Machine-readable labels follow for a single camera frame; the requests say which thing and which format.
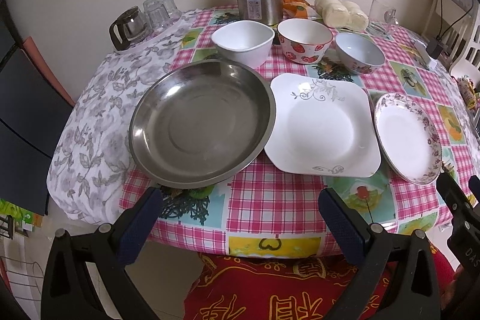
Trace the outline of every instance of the stainless steel tray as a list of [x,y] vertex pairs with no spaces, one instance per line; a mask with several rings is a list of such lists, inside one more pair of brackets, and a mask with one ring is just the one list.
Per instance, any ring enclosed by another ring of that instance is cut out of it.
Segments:
[[229,60],[203,60],[145,93],[131,119],[130,150],[161,185],[204,187],[250,164],[274,123],[275,99],[260,74]]

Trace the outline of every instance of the thermos handle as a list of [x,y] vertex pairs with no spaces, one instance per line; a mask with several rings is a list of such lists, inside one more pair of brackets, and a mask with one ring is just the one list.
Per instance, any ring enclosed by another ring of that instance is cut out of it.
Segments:
[[[113,29],[115,26],[117,26],[120,38],[122,38],[123,41],[120,41],[117,35],[115,34],[115,31]],[[120,33],[120,28],[117,24],[117,21],[115,21],[110,25],[109,32],[110,32],[110,38],[112,40],[113,46],[117,51],[125,51],[130,47],[130,42],[126,39],[126,37],[123,37],[122,34]]]

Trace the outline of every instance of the bowl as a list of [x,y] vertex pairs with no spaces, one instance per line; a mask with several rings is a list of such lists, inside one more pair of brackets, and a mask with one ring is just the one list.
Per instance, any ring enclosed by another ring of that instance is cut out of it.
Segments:
[[256,21],[232,22],[212,34],[218,53],[250,68],[258,68],[267,60],[275,32]]
[[354,74],[371,74],[385,64],[385,55],[370,40],[355,33],[335,37],[338,57]]
[[160,185],[213,185],[262,151],[275,113],[272,90],[258,72],[226,59],[194,62],[165,75],[141,98],[130,123],[130,151]]
[[318,63],[333,40],[330,29],[309,19],[286,19],[277,30],[283,55],[299,64]]

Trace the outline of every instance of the table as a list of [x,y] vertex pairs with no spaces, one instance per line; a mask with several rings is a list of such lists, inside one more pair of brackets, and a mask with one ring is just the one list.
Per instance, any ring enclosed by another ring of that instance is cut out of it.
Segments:
[[[212,33],[237,19],[235,7],[193,10],[147,48],[111,53],[100,64],[67,122],[47,178],[52,198],[71,219],[112,223],[140,198],[150,180],[136,169],[128,151],[128,126],[135,105],[165,72],[217,57]],[[339,31],[332,29],[334,35]],[[480,150],[456,83],[441,65],[432,72],[418,64],[414,33],[401,28],[387,39],[363,34],[388,59],[374,74],[350,76],[325,57],[318,69],[300,65],[285,59],[279,45],[273,45],[258,71],[267,80],[284,72],[351,80],[372,102],[385,91],[408,93],[435,123],[448,160],[445,163],[452,165],[460,186],[471,196],[467,181],[480,173]],[[335,60],[334,53],[326,55]],[[399,76],[402,69],[418,80],[415,89]],[[460,139],[449,135],[442,116],[459,122]],[[326,186],[335,188],[367,221],[382,223],[389,232],[428,229],[451,218],[433,185],[409,184],[385,164],[369,179],[293,175],[276,169],[262,152],[243,171],[214,187],[165,190],[168,207],[150,239],[232,256],[302,258],[338,253],[317,210],[318,194]],[[355,196],[362,186],[371,197],[371,216]]]
[[[192,39],[178,52],[172,69],[215,57],[217,51],[210,37],[221,26],[218,22],[230,21],[236,14],[234,8],[202,11],[187,34]],[[339,31],[332,29],[334,35]],[[467,181],[479,173],[480,151],[456,83],[441,65],[434,71],[421,66],[413,46],[419,37],[414,33],[400,28],[388,38],[372,37],[367,32],[363,35],[373,40],[387,58],[381,70],[373,74],[349,75],[335,63],[334,50],[326,53],[327,58],[318,67],[300,65],[284,58],[279,45],[273,45],[268,60],[257,71],[268,81],[284,72],[350,80],[366,91],[371,103],[386,91],[409,94],[434,122],[442,142],[443,161],[453,166],[456,180],[473,202]],[[402,70],[418,81],[415,88],[402,79]],[[444,124],[448,120],[460,124],[461,138],[449,134]],[[131,207],[149,183],[141,171],[130,170],[121,207]],[[327,186],[367,222],[382,223],[389,232],[410,234],[414,229],[428,230],[451,219],[434,184],[408,183],[385,162],[371,178],[327,178],[282,172],[262,152],[243,171],[212,188],[190,194],[168,190],[168,212],[158,219],[150,239],[229,256],[304,258],[339,253],[317,210],[318,194]],[[369,191],[369,211],[358,197],[359,187]]]

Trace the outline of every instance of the screw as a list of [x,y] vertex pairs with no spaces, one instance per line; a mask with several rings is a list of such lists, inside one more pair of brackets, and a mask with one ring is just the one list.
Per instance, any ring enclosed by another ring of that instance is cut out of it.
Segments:
[[63,228],[59,228],[55,231],[55,237],[61,238],[65,234],[65,230]]
[[419,239],[424,239],[424,238],[425,238],[425,232],[422,231],[421,229],[416,229],[416,230],[415,230],[415,235],[416,235],[417,238],[419,238]]
[[373,223],[370,226],[370,229],[371,229],[372,232],[375,232],[376,234],[379,234],[383,231],[383,227],[378,223]]
[[101,234],[106,234],[106,233],[110,232],[110,229],[112,229],[112,225],[109,224],[109,223],[105,223],[105,224],[100,225],[98,230],[100,231]]

